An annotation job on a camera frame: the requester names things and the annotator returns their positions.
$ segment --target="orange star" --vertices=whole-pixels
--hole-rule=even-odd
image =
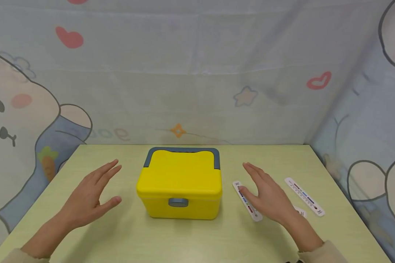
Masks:
[[[174,128],[172,128],[170,131],[172,131],[177,138],[180,138],[184,133],[187,133],[183,128],[181,127],[181,124],[178,123]]]

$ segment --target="sleeve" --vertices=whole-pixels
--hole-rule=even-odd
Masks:
[[[36,259],[20,249],[14,249],[1,263],[48,263],[49,260],[49,258]]]
[[[305,263],[348,263],[331,241],[312,252],[298,253],[298,256]]]

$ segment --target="carrot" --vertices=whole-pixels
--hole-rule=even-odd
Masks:
[[[51,182],[56,176],[56,164],[54,160],[59,156],[59,153],[51,150],[51,147],[45,146],[41,152],[37,153],[37,157],[42,164],[42,170],[48,182]]]

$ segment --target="light green table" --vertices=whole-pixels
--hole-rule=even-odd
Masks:
[[[234,180],[256,190],[242,168],[243,161],[269,173],[292,203],[306,210],[319,235],[333,241],[349,262],[390,262],[310,146],[215,146],[220,152],[223,197],[218,218],[213,221],[153,219],[147,215],[135,187],[151,147],[79,146],[4,241],[0,261],[61,208],[86,174],[118,158],[123,169],[104,190],[102,201],[120,195],[122,203],[96,222],[70,233],[51,262],[296,262],[297,247],[288,233],[267,218],[253,222],[234,191]],[[316,216],[285,184],[286,177],[308,191],[326,215]]]

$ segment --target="yellow box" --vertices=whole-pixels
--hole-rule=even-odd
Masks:
[[[219,152],[153,147],[136,190],[153,218],[214,219],[222,196]]]

